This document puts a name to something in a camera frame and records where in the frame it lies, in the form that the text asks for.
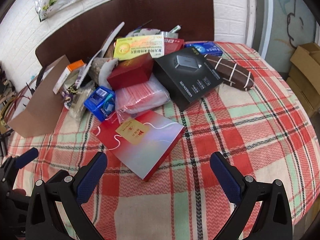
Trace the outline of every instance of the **screw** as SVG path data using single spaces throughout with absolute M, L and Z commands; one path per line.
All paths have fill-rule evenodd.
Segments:
M 246 180 L 247 182 L 253 182 L 253 177 L 251 177 L 251 176 L 245 176 L 245 180 Z
M 282 181 L 279 180 L 279 179 L 276 179 L 276 184 L 277 184 L 278 186 L 282 186 Z
M 70 181 L 72 181 L 72 176 L 66 176 L 66 177 L 64 178 L 64 181 L 65 181 L 65 182 L 70 182 Z
M 41 184 L 42 184 L 42 180 L 41 179 L 36 181 L 36 186 L 40 186 Z

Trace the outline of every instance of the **white brick wall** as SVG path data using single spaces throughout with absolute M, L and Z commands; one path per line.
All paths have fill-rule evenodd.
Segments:
M 41 69 L 36 47 L 66 22 L 105 1 L 82 0 L 39 22 L 33 0 L 16 0 L 0 24 L 0 61 L 18 91 Z M 216 41 L 245 43 L 247 0 L 214 0 L 214 16 Z

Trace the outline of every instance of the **blue box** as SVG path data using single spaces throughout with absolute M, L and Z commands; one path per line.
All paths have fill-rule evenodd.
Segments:
M 208 42 L 195 42 L 195 43 L 189 43 L 184 45 L 187 47 L 195 47 L 201 54 L 208 54 L 212 56 L 221 57 L 223 52 L 222 50 L 214 44 L 212 41 Z
M 103 122 L 115 109 L 116 93 L 103 86 L 98 87 L 84 102 L 84 106 Z

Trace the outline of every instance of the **red gift box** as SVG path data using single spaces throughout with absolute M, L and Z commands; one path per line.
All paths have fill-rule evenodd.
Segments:
M 183 48 L 183 39 L 164 38 L 164 54 L 168 55 Z
M 184 130 L 183 125 L 153 111 L 122 124 L 114 112 L 93 133 L 132 172 L 148 181 Z
M 153 59 L 150 53 L 121 62 L 107 78 L 113 90 L 147 82 L 152 73 Z

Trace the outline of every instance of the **red plaid tablecloth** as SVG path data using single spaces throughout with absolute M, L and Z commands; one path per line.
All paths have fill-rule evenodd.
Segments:
M 183 113 L 173 103 L 157 109 L 187 129 L 149 182 L 107 153 L 108 168 L 83 205 L 105 239 L 213 239 L 234 209 L 210 169 L 215 151 L 257 181 L 281 179 L 294 224 L 319 194 L 319 144 L 296 96 L 253 49 L 218 45 L 226 59 L 252 72 L 255 88 L 245 92 L 222 84 Z M 14 133 L 10 155 L 39 150 L 39 158 L 19 172 L 16 186 L 31 194 L 37 179 L 47 181 L 60 169 L 74 175 L 97 151 L 106 152 L 91 133 L 98 124 L 87 113 L 79 126 L 63 111 L 51 135 L 23 139 Z M 241 237 L 249 234 L 258 209 Z

